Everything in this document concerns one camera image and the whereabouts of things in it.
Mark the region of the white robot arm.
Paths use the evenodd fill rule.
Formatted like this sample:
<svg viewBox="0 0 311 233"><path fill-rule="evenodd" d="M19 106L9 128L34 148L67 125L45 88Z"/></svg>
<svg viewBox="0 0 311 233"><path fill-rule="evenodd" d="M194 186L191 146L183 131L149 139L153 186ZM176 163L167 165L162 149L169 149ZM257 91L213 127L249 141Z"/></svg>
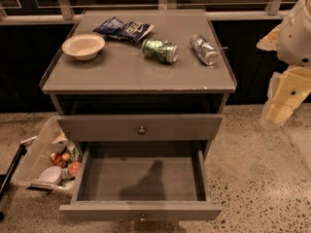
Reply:
<svg viewBox="0 0 311 233"><path fill-rule="evenodd" d="M257 48L275 50L288 64L283 73L273 73L261 114L263 126L276 128L311 93L311 0L298 0L282 22L258 41Z"/></svg>

